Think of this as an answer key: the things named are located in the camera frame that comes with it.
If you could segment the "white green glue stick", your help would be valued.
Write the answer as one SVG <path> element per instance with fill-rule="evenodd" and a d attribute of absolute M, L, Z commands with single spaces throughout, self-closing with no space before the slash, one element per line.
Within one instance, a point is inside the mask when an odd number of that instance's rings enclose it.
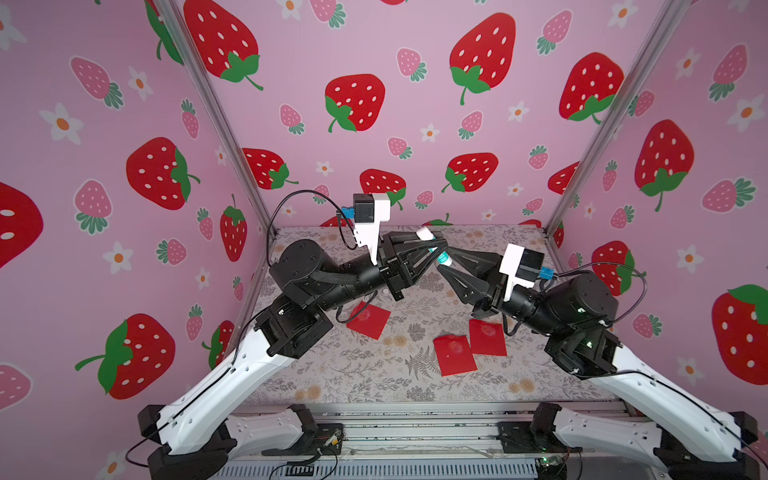
<path fill-rule="evenodd" d="M 441 250 L 439 256 L 437 257 L 437 263 L 439 265 L 451 266 L 453 264 L 453 260 L 445 250 Z"/>

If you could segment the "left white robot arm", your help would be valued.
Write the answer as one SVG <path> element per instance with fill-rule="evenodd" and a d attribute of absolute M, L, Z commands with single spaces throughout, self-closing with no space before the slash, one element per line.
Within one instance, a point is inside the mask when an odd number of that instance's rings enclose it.
<path fill-rule="evenodd" d="M 234 410 L 261 384 L 300 359 L 332 328 L 328 313 L 386 289 L 400 300 L 445 252 L 441 234 L 379 238 L 376 258 L 336 263 L 311 239 L 297 240 L 270 268 L 281 293 L 257 313 L 234 350 L 179 400 L 139 414 L 144 438 L 157 443 L 148 459 L 154 479 L 208 479 L 240 456 L 303 456 L 331 452 L 342 425 L 318 425 L 307 407 L 247 420 Z"/>

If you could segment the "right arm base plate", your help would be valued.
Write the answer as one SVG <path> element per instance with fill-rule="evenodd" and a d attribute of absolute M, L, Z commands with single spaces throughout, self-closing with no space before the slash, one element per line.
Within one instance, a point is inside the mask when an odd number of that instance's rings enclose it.
<path fill-rule="evenodd" d="M 581 453 L 580 447 L 569 447 L 555 436 L 553 420 L 532 422 L 500 422 L 497 439 L 504 453 Z"/>

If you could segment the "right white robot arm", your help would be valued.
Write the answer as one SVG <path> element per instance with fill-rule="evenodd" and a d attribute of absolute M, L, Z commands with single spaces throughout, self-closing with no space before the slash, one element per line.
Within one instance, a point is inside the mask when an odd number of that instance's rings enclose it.
<path fill-rule="evenodd" d="M 671 479 L 758 479 L 766 469 L 753 444 L 756 420 L 718 410 L 656 372 L 611 332 L 618 302 L 588 266 L 546 273 L 539 252 L 508 245 L 504 254 L 447 247 L 438 270 L 473 315 L 495 314 L 546 337 L 545 353 L 565 373 L 619 397 L 647 417 L 617 421 L 553 402 L 536 408 L 528 440 L 541 451 L 595 449 L 644 463 Z"/>

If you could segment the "white glue stick cap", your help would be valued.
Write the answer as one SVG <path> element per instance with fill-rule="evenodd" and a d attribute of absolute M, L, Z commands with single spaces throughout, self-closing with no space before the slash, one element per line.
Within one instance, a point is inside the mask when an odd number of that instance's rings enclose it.
<path fill-rule="evenodd" d="M 433 234 L 433 233 L 431 232 L 431 230 L 430 230 L 429 228 L 427 228 L 427 227 L 422 227 L 422 228 L 420 228 L 420 229 L 419 229 L 419 230 L 416 232 L 416 234 L 417 234 L 418 238 L 419 238 L 420 240 L 423 240 L 423 241 L 430 241 L 430 240 L 434 240 L 434 239 L 435 239 L 435 236 L 434 236 L 434 234 Z"/>

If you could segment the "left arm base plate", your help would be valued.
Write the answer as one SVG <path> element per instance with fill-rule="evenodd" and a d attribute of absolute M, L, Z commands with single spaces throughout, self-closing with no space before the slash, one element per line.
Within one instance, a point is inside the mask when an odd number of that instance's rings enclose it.
<path fill-rule="evenodd" d="M 270 448 L 261 452 L 262 456 L 307 456 L 340 454 L 344 440 L 344 426 L 341 423 L 321 423 L 316 429 L 302 433 L 301 436 L 285 448 Z"/>

